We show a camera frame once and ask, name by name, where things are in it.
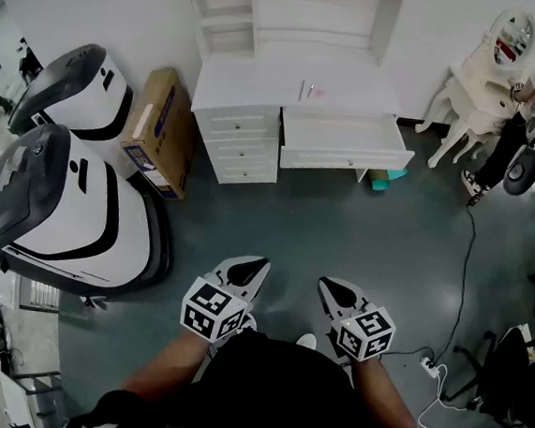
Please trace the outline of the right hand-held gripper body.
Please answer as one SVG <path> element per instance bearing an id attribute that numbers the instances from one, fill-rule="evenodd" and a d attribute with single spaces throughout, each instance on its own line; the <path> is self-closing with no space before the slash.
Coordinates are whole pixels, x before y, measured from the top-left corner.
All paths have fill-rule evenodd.
<path id="1" fill-rule="evenodd" d="M 384 307 L 369 303 L 334 320 L 331 328 L 336 356 L 363 362 L 389 349 L 396 326 Z"/>

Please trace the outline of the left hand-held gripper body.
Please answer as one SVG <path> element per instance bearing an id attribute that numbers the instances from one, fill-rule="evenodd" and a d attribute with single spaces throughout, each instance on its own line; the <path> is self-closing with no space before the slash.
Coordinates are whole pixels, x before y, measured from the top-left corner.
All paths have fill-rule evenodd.
<path id="1" fill-rule="evenodd" d="M 213 344 L 238 330 L 252 308 L 216 271 L 197 277 L 182 299 L 180 317 L 184 328 Z"/>

